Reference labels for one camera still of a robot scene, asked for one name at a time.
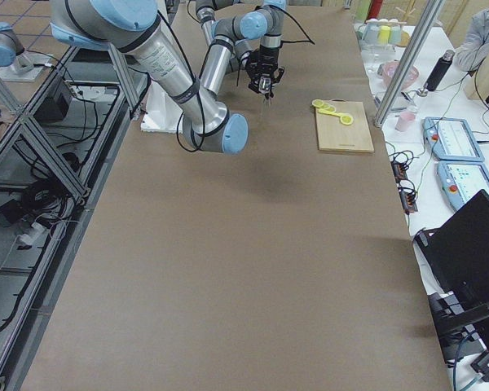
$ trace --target metal frame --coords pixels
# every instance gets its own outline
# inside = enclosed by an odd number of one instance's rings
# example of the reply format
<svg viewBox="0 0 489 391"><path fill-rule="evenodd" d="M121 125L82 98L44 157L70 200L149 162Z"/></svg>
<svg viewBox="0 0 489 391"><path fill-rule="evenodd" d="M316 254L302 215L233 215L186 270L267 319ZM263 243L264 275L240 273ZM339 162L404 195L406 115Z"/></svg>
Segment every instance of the metal frame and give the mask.
<svg viewBox="0 0 489 391"><path fill-rule="evenodd" d="M40 156L40 159L51 167L53 174L68 189L75 201L81 203L84 197L87 196L89 190L82 184L80 178L74 173L68 162L58 152L56 146L43 131L40 124L34 119L30 107L26 106L24 108L9 88L7 88L2 79L0 79L0 99L8 110L17 115L13 126L20 124L20 127L15 128L13 135L16 137L23 136L26 142ZM5 151L3 147L12 146L11 139L9 138L6 144L1 144L0 156L3 156Z"/></svg>
<svg viewBox="0 0 489 391"><path fill-rule="evenodd" d="M65 210L65 214L71 213L74 207L75 205L69 203ZM64 229L65 229L64 224L59 224L58 226L56 226L52 235L55 237L59 237L64 233ZM58 240L51 240L47 245L47 247L45 248L45 251L42 255L42 259L40 260L40 264L38 266L36 274L33 277L33 281L31 282L28 291L24 295L23 303L20 310L14 317L14 320L11 322L11 324L7 327L7 330L3 331L7 333L9 337L7 337L7 340L1 346L2 352L0 353L0 375L2 374L3 366L7 358L9 357L9 353L11 352L11 347L15 343L16 336L18 335L24 323L25 317L27 316L27 313L31 310L31 305L33 303L34 298L37 295L37 291L40 287L41 281L45 276L47 268L49 267L58 246L59 246Z"/></svg>
<svg viewBox="0 0 489 391"><path fill-rule="evenodd" d="M409 70L415 62L418 53L421 51L427 35L440 14L444 3L445 0L428 0L427 4L425 5L421 18L415 27L411 40L409 41L409 44L407 45L406 50L400 59L399 66L391 79L388 90L386 91L384 99L381 101L381 105L379 106L377 114L375 115L374 125L377 128L382 127L382 124L388 117L394 100L397 98L397 95L400 94L402 84L404 83Z"/></svg>
<svg viewBox="0 0 489 391"><path fill-rule="evenodd" d="M117 77L120 79L121 89L125 93L127 102L129 102L130 110L134 110L133 118L137 119L140 114L140 110L137 107L139 105L139 96L136 92L132 76L129 73L125 56L112 43L108 44L108 54L111 57Z"/></svg>

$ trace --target brown table surface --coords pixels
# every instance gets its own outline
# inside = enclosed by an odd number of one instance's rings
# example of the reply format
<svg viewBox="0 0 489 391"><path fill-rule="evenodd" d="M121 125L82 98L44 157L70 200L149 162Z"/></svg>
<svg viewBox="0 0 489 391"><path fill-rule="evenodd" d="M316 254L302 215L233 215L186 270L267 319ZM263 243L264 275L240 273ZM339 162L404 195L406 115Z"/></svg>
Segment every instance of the brown table surface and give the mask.
<svg viewBox="0 0 489 391"><path fill-rule="evenodd" d="M450 389L381 132L374 154L317 149L312 99L375 112L351 20L289 11L316 45L283 48L273 104L223 85L238 156L133 124L23 390ZM199 69L184 6L174 26Z"/></svg>

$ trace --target small robot arm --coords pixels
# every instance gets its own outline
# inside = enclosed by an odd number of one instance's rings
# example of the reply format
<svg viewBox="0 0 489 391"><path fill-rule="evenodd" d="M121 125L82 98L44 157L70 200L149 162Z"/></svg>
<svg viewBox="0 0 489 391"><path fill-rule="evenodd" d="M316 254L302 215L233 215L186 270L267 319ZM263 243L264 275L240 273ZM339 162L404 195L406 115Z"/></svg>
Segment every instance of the small robot arm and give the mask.
<svg viewBox="0 0 489 391"><path fill-rule="evenodd" d="M17 75L34 68L24 46L6 22L0 22L0 67L11 67L12 72Z"/></svg>
<svg viewBox="0 0 489 391"><path fill-rule="evenodd" d="M273 97L273 87L279 83L284 69L279 68L278 58L281 48L285 0L266 0L262 7L236 18L215 20L215 11L233 5L232 0L197 0L196 15L209 43L207 64L219 68L220 63L231 61L232 51L250 77L249 88L265 98ZM248 40L261 38L260 47L250 49ZM214 90L220 80L209 74L204 77L204 86ZM205 82L214 81L215 86Z"/></svg>
<svg viewBox="0 0 489 391"><path fill-rule="evenodd" d="M71 46L132 55L183 110L183 137L195 149L236 154L248 123L192 77L161 31L155 0L51 0L53 36Z"/></svg>

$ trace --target yellow plastic object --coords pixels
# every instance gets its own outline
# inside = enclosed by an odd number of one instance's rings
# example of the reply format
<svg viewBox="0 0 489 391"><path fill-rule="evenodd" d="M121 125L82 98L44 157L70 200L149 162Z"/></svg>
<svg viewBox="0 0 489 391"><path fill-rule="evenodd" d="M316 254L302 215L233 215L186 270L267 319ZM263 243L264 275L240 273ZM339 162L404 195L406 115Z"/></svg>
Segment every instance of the yellow plastic object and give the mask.
<svg viewBox="0 0 489 391"><path fill-rule="evenodd" d="M351 114L348 114L347 112L337 112L336 108L332 105L330 105L330 108L318 108L317 112L319 114L325 114L327 116L338 116L339 117L339 122L341 122L343 125L351 125L353 124L353 116Z"/></svg>
<svg viewBox="0 0 489 391"><path fill-rule="evenodd" d="M313 99L311 101L311 105L314 108L323 108L324 110L329 110L330 108L333 108L331 104L329 104L328 102L324 102L322 99Z"/></svg>

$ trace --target person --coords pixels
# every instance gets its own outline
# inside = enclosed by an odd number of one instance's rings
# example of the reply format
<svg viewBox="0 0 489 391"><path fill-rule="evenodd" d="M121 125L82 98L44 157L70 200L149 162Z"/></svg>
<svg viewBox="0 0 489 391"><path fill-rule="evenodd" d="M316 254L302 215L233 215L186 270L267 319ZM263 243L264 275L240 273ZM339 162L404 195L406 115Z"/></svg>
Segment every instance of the person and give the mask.
<svg viewBox="0 0 489 391"><path fill-rule="evenodd" d="M489 55L489 8L471 18L464 43L455 50L453 63L467 72L478 69Z"/></svg>

